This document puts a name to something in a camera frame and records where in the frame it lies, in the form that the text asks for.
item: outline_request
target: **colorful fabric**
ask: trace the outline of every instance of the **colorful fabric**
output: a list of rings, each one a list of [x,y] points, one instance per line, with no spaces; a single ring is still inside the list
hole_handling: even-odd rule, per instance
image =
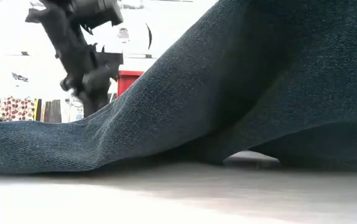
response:
[[[0,101],[0,118],[5,121],[33,121],[36,107],[36,99],[22,100],[10,96]]]

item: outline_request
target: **gray floor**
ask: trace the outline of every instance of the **gray floor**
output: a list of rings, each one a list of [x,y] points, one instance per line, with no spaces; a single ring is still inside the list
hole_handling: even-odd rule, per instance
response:
[[[41,206],[43,210],[54,209],[59,200],[74,203],[73,198],[81,198],[83,194],[90,196],[87,203],[105,206],[101,204],[107,200],[109,207],[118,206],[121,202],[112,196],[112,192],[118,190],[148,198],[144,201],[131,197],[132,205],[120,208],[123,211],[134,209],[135,213],[136,209],[151,209],[156,206],[153,203],[163,200],[182,207],[212,211],[210,214],[256,220],[246,223],[262,223],[257,220],[266,218],[285,223],[357,223],[357,173],[287,170],[275,160],[252,153],[238,155],[228,161],[226,167],[147,162],[116,165],[88,174],[0,177],[0,186],[7,187],[3,191],[5,194],[9,189],[11,194],[16,194],[28,185],[37,186],[28,190],[35,195],[33,197],[50,194],[42,199],[49,201],[49,207],[39,202],[39,198],[15,196],[16,200],[25,201],[30,208]],[[56,185],[61,187],[54,191],[56,193],[48,190]],[[89,190],[91,186],[97,186],[99,190]],[[81,193],[74,191],[79,187]],[[58,194],[67,190],[69,194]],[[98,195],[97,192],[110,193]],[[140,202],[146,208],[134,208]],[[0,208],[2,214],[10,209],[3,206]],[[177,210],[164,208],[164,213]],[[149,216],[160,216],[156,215],[158,209],[152,209]]]

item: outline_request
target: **floor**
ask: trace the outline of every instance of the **floor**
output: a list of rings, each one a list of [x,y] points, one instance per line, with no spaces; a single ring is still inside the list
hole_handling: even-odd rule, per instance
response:
[[[357,223],[357,173],[287,170],[247,152],[225,167],[134,162],[87,174],[0,177],[0,223],[34,220]]]

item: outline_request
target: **denim fabric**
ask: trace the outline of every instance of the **denim fabric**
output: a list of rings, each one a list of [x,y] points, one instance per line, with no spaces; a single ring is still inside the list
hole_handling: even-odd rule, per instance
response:
[[[357,0],[221,0],[96,114],[0,123],[0,173],[243,150],[357,169]]]

